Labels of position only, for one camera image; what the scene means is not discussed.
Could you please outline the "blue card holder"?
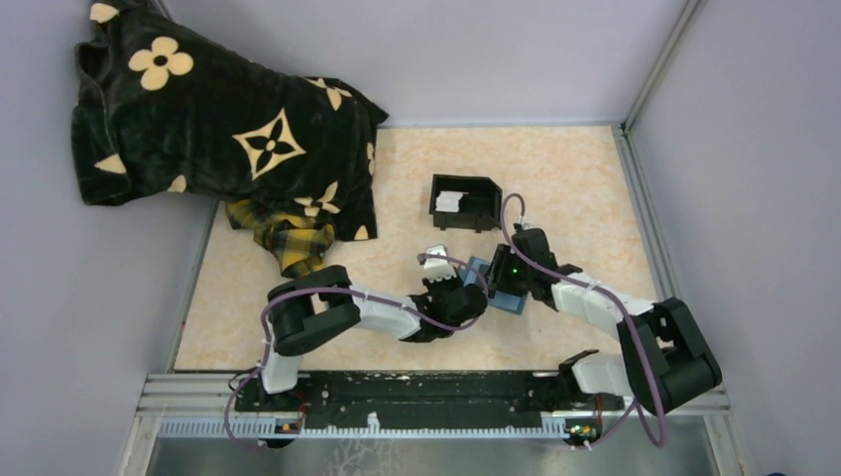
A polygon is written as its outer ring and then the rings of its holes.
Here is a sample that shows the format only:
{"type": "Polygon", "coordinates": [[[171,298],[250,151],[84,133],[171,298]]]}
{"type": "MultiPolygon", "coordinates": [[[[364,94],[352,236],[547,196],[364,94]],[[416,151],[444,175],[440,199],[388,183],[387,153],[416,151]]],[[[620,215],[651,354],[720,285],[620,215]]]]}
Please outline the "blue card holder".
{"type": "MultiPolygon", "coordinates": [[[[490,262],[479,257],[472,256],[468,260],[468,266],[480,272],[488,284],[490,282],[490,262]]],[[[460,269],[459,277],[464,285],[475,284],[479,285],[477,275],[470,270],[460,269]]],[[[495,307],[502,311],[522,315],[526,306],[527,298],[525,296],[515,296],[503,292],[495,292],[494,296],[489,300],[489,306],[495,307]]]]}

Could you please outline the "black card box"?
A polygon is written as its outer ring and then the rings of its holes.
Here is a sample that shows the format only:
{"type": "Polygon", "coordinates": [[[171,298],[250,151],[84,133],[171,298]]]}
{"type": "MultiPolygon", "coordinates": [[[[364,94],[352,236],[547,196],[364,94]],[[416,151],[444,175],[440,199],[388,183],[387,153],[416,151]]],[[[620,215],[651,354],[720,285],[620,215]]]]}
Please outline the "black card box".
{"type": "Polygon", "coordinates": [[[476,233],[499,229],[502,189],[487,177],[435,174],[432,176],[428,213],[432,224],[440,230],[467,229],[476,233]],[[466,193],[460,202],[459,213],[435,212],[434,199],[442,190],[466,193]]]}

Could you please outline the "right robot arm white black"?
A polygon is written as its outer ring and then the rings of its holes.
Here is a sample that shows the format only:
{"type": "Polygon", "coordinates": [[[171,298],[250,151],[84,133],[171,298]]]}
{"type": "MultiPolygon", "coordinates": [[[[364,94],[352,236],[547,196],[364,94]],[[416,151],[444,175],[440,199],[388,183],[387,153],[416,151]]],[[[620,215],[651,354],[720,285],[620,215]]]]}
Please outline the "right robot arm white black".
{"type": "Polygon", "coordinates": [[[497,246],[487,279],[492,291],[532,298],[577,317],[620,345],[620,353],[582,351],[559,367],[558,394],[572,409],[598,394],[631,397],[653,415],[667,414],[723,381],[688,305],[611,290],[582,268],[560,265],[540,228],[516,226],[510,242],[497,246]]]}

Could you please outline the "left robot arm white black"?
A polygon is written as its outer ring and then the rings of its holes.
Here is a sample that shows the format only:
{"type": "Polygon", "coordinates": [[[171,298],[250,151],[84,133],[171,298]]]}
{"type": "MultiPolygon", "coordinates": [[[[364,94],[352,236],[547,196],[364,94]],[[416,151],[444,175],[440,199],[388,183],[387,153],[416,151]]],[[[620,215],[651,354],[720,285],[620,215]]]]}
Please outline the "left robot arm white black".
{"type": "Polygon", "coordinates": [[[426,292],[405,297],[375,293],[352,284],[334,265],[277,286],[267,295],[261,319],[268,332],[258,396],[275,411],[298,395],[302,356],[351,329],[429,343],[465,330],[486,310],[485,289],[455,276],[422,281],[426,292]]]}

